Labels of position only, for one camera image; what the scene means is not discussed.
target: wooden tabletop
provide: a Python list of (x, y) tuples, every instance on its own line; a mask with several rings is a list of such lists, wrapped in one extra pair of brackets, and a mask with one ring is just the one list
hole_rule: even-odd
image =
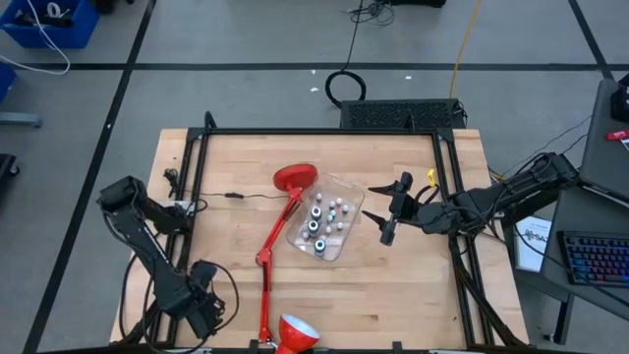
[[(170, 187), (162, 174), (166, 168), (180, 167), (185, 137), (185, 130), (161, 132), (147, 185), (148, 194), (157, 201), (168, 200)], [(465, 188), (489, 186), (479, 132), (455, 131), (455, 139)], [(449, 171), (447, 153), (444, 159)], [(429, 137), (220, 135), (209, 138), (201, 191), (280, 196), (285, 193), (273, 187), (272, 175), (297, 162), (312, 163), (319, 173), (361, 187), (365, 191), (362, 209), (383, 216), (388, 215), (390, 198), (371, 193), (367, 187), (388, 185), (408, 171), (415, 179), (414, 194), (428, 183), (427, 173), (435, 168)], [(188, 190), (195, 165), (193, 160)], [(447, 178), (453, 186), (451, 176)], [(201, 197), (208, 208), (197, 215), (190, 262), (205, 259), (227, 267), (237, 281), (241, 300), (234, 322), (205, 346), (247, 347), (257, 338), (259, 322), (262, 270), (256, 265), (256, 253), (286, 200)], [(487, 299), (516, 336), (528, 342), (506, 248), (482, 236), (476, 244)], [(276, 338), (280, 314), (286, 313), (306, 320), (321, 333), (317, 346), (384, 349), (391, 348), (392, 341), (402, 341), (407, 349), (465, 348), (443, 235), (426, 235), (421, 229), (399, 225), (395, 242), (385, 247), (379, 243), (376, 225), (359, 215), (339, 259), (323, 262), (296, 250), (282, 233), (273, 248), (272, 280), (269, 321)], [(146, 283), (147, 274), (136, 263), (127, 288), (127, 330), (141, 317)], [(217, 275), (214, 289), (227, 303), (226, 319), (234, 311), (235, 297), (224, 274)], [(483, 342), (478, 311), (470, 299), (475, 337)], [(119, 338), (116, 323), (111, 339)], [(188, 323), (181, 321), (177, 345), (198, 342)]]

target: black cable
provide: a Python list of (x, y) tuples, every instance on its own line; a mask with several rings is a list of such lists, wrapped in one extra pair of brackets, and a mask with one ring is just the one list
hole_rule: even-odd
[(330, 76), (327, 77), (327, 80), (325, 80), (325, 95), (327, 95), (327, 98), (329, 98), (329, 100), (331, 100), (332, 103), (334, 103), (334, 105), (337, 106), (338, 108), (341, 108), (341, 102), (338, 99), (334, 98), (334, 96), (332, 95), (332, 90), (330, 89), (332, 80), (334, 80), (334, 78), (336, 78), (337, 76), (341, 76), (341, 75), (347, 76), (354, 79), (354, 81), (358, 83), (358, 85), (361, 87), (361, 96), (359, 97), (358, 100), (365, 100), (365, 96), (367, 95), (367, 84), (365, 84), (365, 80), (363, 80), (363, 78), (361, 78), (360, 76), (352, 72), (346, 71), (347, 67), (350, 65), (350, 59), (352, 58), (352, 51), (354, 50), (354, 41), (356, 40), (356, 32), (358, 31), (358, 24), (361, 22), (362, 12), (363, 12), (363, 0), (361, 0), (361, 4), (359, 5), (359, 8), (358, 8), (358, 13), (356, 14), (356, 21), (355, 21), (356, 25), (354, 26), (354, 34), (352, 35), (352, 44), (350, 44), (350, 52), (347, 56), (347, 61), (345, 62), (343, 69), (330, 74)]
[(120, 330), (120, 335), (124, 338), (127, 336), (125, 332), (125, 327), (123, 325), (123, 312), (125, 311), (125, 298), (127, 297), (127, 279), (129, 278), (129, 271), (131, 271), (131, 266), (134, 264), (138, 255), (134, 254), (127, 265), (127, 269), (125, 269), (125, 275), (122, 280), (122, 291), (120, 294), (120, 307), (118, 308), (118, 329)]
[[(389, 16), (386, 19), (381, 20), (380, 15), (384, 13), (384, 10), (388, 11)], [(355, 10), (348, 10), (345, 13), (350, 16), (350, 21), (352, 21), (354, 24), (368, 23), (374, 26), (385, 27), (391, 25), (395, 20), (395, 11), (393, 10), (393, 6), (391, 5), (390, 0), (373, 0), (373, 2), (369, 4), (366, 8), (361, 7)], [(364, 20), (360, 20), (360, 15), (367, 15), (370, 17)]]
[(244, 199), (244, 198), (284, 199), (284, 198), (288, 198), (289, 197), (288, 195), (286, 195), (286, 196), (267, 196), (267, 195), (264, 195), (264, 194), (243, 195), (243, 194), (236, 193), (236, 192), (229, 192), (229, 193), (203, 193), (203, 192), (199, 192), (199, 194), (202, 195), (202, 196), (206, 196), (206, 197), (225, 197), (225, 198), (233, 198), (233, 199)]
[(572, 132), (573, 130), (575, 130), (575, 129), (577, 129), (577, 128), (581, 127), (581, 126), (583, 125), (583, 123), (587, 122), (587, 121), (588, 121), (588, 119), (590, 119), (590, 118), (592, 118), (592, 116), (591, 116), (591, 115), (590, 115), (590, 116), (588, 116), (588, 117), (586, 117), (586, 119), (582, 120), (579, 124), (577, 124), (577, 125), (575, 125), (575, 126), (573, 126), (573, 127), (571, 127), (571, 128), (568, 128), (567, 130), (563, 131), (563, 133), (561, 133), (561, 134), (559, 134), (558, 136), (556, 136), (556, 137), (552, 138), (552, 139), (551, 139), (550, 141), (548, 141), (548, 143), (546, 143), (543, 147), (540, 147), (540, 148), (538, 148), (537, 150), (533, 151), (533, 153), (531, 153), (531, 154), (530, 154), (529, 156), (527, 156), (526, 158), (523, 158), (522, 160), (520, 160), (520, 161), (518, 161), (518, 162), (514, 163), (511, 167), (509, 167), (506, 171), (504, 171), (504, 172), (502, 173), (502, 177), (503, 177), (503, 178), (504, 178), (504, 177), (506, 177), (506, 174), (507, 174), (507, 173), (509, 173), (512, 169), (514, 169), (514, 168), (515, 168), (515, 166), (519, 165), (520, 163), (522, 163), (522, 162), (524, 162), (524, 161), (526, 161), (526, 160), (529, 160), (529, 159), (530, 159), (533, 155), (535, 155), (536, 153), (538, 153), (538, 152), (542, 151), (543, 149), (547, 148), (547, 147), (548, 147), (550, 144), (552, 144), (553, 142), (556, 142), (556, 141), (557, 141), (557, 140), (559, 140), (561, 137), (563, 137), (563, 136), (565, 136), (566, 134), (568, 134), (568, 133)]
[[(219, 267), (221, 270), (223, 270), (225, 272), (225, 274), (227, 274), (227, 276), (229, 277), (229, 281), (232, 282), (232, 286), (234, 287), (234, 294), (236, 296), (236, 308), (234, 309), (234, 314), (232, 314), (232, 316), (224, 324), (219, 325), (215, 329), (215, 330), (221, 330), (222, 328), (224, 328), (228, 324), (230, 324), (234, 320), (236, 315), (238, 315), (238, 310), (240, 309), (240, 294), (238, 293), (238, 286), (236, 286), (236, 280), (234, 280), (234, 277), (229, 272), (229, 270), (227, 270), (223, 265), (219, 265), (219, 264), (216, 264), (214, 262), (208, 262), (208, 263), (211, 264), (211, 265)], [(213, 281), (211, 282), (211, 289), (212, 289), (212, 292), (214, 292), (214, 282)]]
[(576, 142), (572, 143), (572, 145), (569, 148), (567, 148), (564, 151), (562, 151), (561, 154), (564, 154), (564, 153), (570, 151), (575, 145), (577, 145), (579, 142), (581, 142), (583, 140), (583, 138), (585, 138), (587, 136), (588, 136), (587, 134), (584, 134), (581, 137), (579, 137), (579, 139), (577, 139)]
[(592, 286), (593, 288), (597, 289), (598, 292), (600, 292), (603, 295), (608, 296), (609, 298), (616, 300), (617, 302), (619, 302), (620, 304), (629, 307), (629, 302), (619, 298), (618, 296), (608, 292), (607, 290), (601, 288), (600, 286), (598, 286), (597, 284), (592, 283), (590, 280), (588, 280), (587, 278), (585, 278), (583, 275), (581, 275), (580, 273), (573, 271), (571, 268), (567, 267), (566, 265), (564, 265), (562, 262), (554, 259), (553, 257), (547, 255), (546, 253), (542, 253), (540, 251), (538, 251), (538, 249), (536, 249), (535, 247), (531, 246), (531, 244), (529, 244), (527, 242), (527, 240), (525, 240), (524, 236), (522, 236), (522, 234), (520, 233), (520, 230), (518, 230), (518, 225), (515, 223), (515, 220), (513, 220), (513, 218), (509, 217), (511, 219), (511, 222), (513, 223), (513, 228), (515, 229), (516, 234), (520, 237), (520, 239), (522, 240), (522, 242), (524, 242), (525, 245), (527, 245), (528, 248), (530, 248), (531, 250), (533, 250), (535, 253), (537, 253), (538, 255), (542, 256), (543, 258), (553, 262), (554, 264), (560, 266), (561, 268), (563, 268), (566, 272), (568, 272), (569, 274), (572, 274), (573, 276), (579, 277), (581, 280), (584, 280), (586, 283), (588, 283), (588, 285)]

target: plastic tray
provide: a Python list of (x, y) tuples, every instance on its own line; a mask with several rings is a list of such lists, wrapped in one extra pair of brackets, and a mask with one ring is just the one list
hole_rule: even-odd
[[(322, 200), (318, 202), (316, 195), (321, 194)], [(338, 198), (342, 199), (341, 205), (335, 205), (336, 216), (331, 223), (326, 218), (330, 214), (330, 202), (335, 202)], [(329, 174), (322, 174), (311, 188), (310, 193), (304, 198), (302, 205), (295, 211), (293, 215), (293, 223), (286, 232), (286, 239), (298, 250), (306, 252), (309, 255), (317, 257), (324, 261), (334, 261), (341, 255), (343, 245), (352, 230), (352, 225), (356, 216), (360, 212), (361, 204), (365, 198), (363, 190), (347, 181), (334, 177)], [(347, 206), (347, 212), (342, 211), (342, 207)], [(304, 238), (304, 233), (309, 233), (308, 223), (313, 220), (311, 210), (313, 207), (321, 209), (321, 217), (317, 222), (319, 228), (316, 233), (308, 238)], [(342, 224), (342, 229), (337, 229), (338, 223)], [(331, 228), (331, 233), (325, 233), (325, 227)], [(315, 252), (315, 242), (323, 240), (325, 242), (325, 250), (323, 253)]]

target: blue bin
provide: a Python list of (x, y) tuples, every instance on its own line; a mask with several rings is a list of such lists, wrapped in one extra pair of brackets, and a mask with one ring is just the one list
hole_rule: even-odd
[(16, 77), (16, 72), (5, 63), (0, 63), (0, 102), (4, 99)]
[[(74, 25), (71, 28), (44, 26), (44, 30), (59, 48), (85, 48), (87, 46), (96, 23), (98, 23), (98, 13), (88, 0), (30, 1), (40, 17), (46, 13), (46, 6), (49, 2), (55, 2), (62, 9), (73, 9), (72, 20)], [(27, 0), (12, 0), (0, 18), (0, 29), (8, 33), (24, 48), (47, 48), (46, 43), (42, 39), (43, 35), (39, 33), (39, 27), (14, 25), (14, 19), (20, 11), (32, 15), (32, 10)]]

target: red object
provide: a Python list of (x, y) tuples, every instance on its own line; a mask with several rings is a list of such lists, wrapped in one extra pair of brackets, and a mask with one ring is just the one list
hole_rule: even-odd
[(260, 343), (274, 343), (273, 334), (268, 329), (268, 308), (271, 292), (271, 270), (273, 253), (271, 248), (277, 240), (277, 236), (282, 231), (282, 227), (297, 207), (302, 203), (302, 193), (310, 187), (316, 180), (316, 167), (311, 164), (301, 163), (290, 165), (275, 172), (273, 184), (280, 191), (287, 191), (288, 202), (266, 238), (266, 242), (256, 256), (256, 263), (262, 267), (262, 304), (259, 317), (259, 334), (257, 339)]
[(291, 315), (282, 315), (279, 320), (279, 337), (282, 342), (275, 354), (297, 354), (312, 348), (320, 335), (304, 320)]
[(625, 129), (625, 130), (622, 130), (622, 131), (609, 133), (609, 134), (607, 134), (607, 136), (605, 138), (612, 142), (612, 141), (617, 141), (617, 140), (623, 140), (623, 139), (625, 139), (627, 137), (629, 137), (629, 129)]

